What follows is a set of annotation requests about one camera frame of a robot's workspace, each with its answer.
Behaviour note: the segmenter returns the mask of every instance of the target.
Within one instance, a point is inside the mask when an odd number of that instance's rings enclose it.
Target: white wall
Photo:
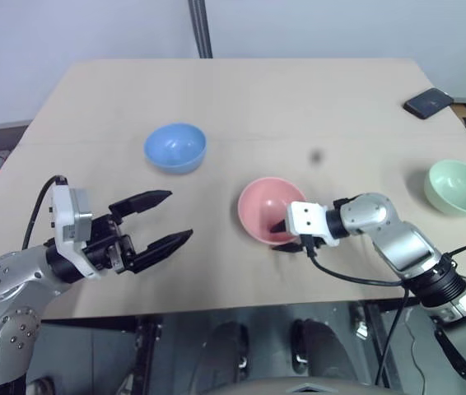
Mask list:
[[[414,58],[466,98],[466,0],[207,0],[215,58]]]
[[[187,0],[0,0],[0,123],[34,118],[74,62],[197,56]]]

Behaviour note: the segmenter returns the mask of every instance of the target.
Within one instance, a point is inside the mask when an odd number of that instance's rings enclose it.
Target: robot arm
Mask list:
[[[141,193],[111,205],[110,214],[92,220],[85,191],[69,188],[63,177],[55,179],[49,209],[55,237],[0,257],[0,393],[12,383],[24,394],[19,382],[24,381],[41,317],[52,299],[73,282],[97,278],[108,269],[138,273],[187,241],[191,230],[168,235],[136,253],[130,237],[121,235],[124,216],[152,208],[170,195]]]
[[[334,202],[329,210],[293,202],[286,229],[294,235],[320,237],[328,246],[341,238],[367,234],[375,250],[420,301],[436,325],[436,339],[456,371],[466,379],[466,278],[456,272],[453,253],[441,253],[414,225],[398,218],[392,202],[365,193]]]

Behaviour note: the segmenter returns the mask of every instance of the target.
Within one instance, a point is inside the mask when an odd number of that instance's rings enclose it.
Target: bowl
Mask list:
[[[438,210],[453,216],[466,216],[466,163],[441,160],[425,178],[423,190]]]
[[[145,141],[145,157],[166,173],[184,174],[197,169],[206,155],[203,132],[188,123],[172,123],[155,130]]]
[[[296,237],[288,233],[270,233],[272,226],[286,218],[291,202],[304,202],[305,195],[294,184],[277,177],[256,179],[239,197],[240,223],[251,237],[265,244],[290,243]]]

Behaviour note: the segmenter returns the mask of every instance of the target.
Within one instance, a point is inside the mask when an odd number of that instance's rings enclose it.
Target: pink bowl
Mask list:
[[[305,195],[285,179],[256,179],[240,195],[240,222],[246,232],[258,241],[271,245],[290,243],[295,236],[284,232],[270,233],[269,230],[286,217],[288,204],[304,201]]]

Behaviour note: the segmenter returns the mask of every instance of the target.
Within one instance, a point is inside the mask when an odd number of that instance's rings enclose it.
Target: black cable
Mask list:
[[[312,263],[314,264],[314,266],[317,267],[321,272],[325,272],[326,274],[329,274],[332,277],[336,277],[339,280],[355,282],[357,284],[362,284],[364,286],[401,286],[402,285],[401,281],[381,281],[381,280],[370,280],[368,278],[346,276],[344,274],[333,272],[330,269],[327,269],[326,267],[321,266],[319,262],[317,262],[317,259],[315,259],[315,257],[310,257],[310,259]]]
[[[459,249],[456,249],[456,250],[454,250],[454,251],[451,251],[451,252],[449,252],[449,253],[447,253],[447,254],[449,254],[449,255],[452,257],[453,255],[456,255],[457,253],[462,253],[462,252],[465,251],[465,250],[466,250],[466,245],[463,246],[463,247],[460,247]]]
[[[21,249],[27,249],[28,243],[30,242],[30,236],[32,235],[32,230],[34,229],[35,219],[37,218],[37,213],[41,208],[41,204],[43,203],[44,195],[47,193],[49,188],[55,182],[56,179],[64,178],[62,175],[55,175],[54,177],[50,178],[46,183],[44,183],[43,188],[39,192],[39,196],[35,201],[34,210],[32,210],[32,215],[30,216],[30,221],[28,222],[28,226],[26,227],[25,238],[22,240],[22,247]]]
[[[378,373],[375,376],[375,382],[374,382],[375,385],[380,384],[381,375],[383,374],[383,369],[384,369],[384,363],[387,359],[387,352],[389,352],[390,341],[392,340],[394,331],[396,330],[396,327],[398,326],[399,318],[401,317],[401,313],[403,312],[403,309],[405,309],[407,302],[408,302],[408,288],[405,288],[405,295],[403,295],[403,300],[401,304],[399,305],[398,311],[396,312],[396,315],[394,316],[394,321],[392,322],[392,325],[390,326],[389,335],[387,336],[387,341],[385,342],[383,346],[383,353],[381,355],[380,367],[378,368]]]

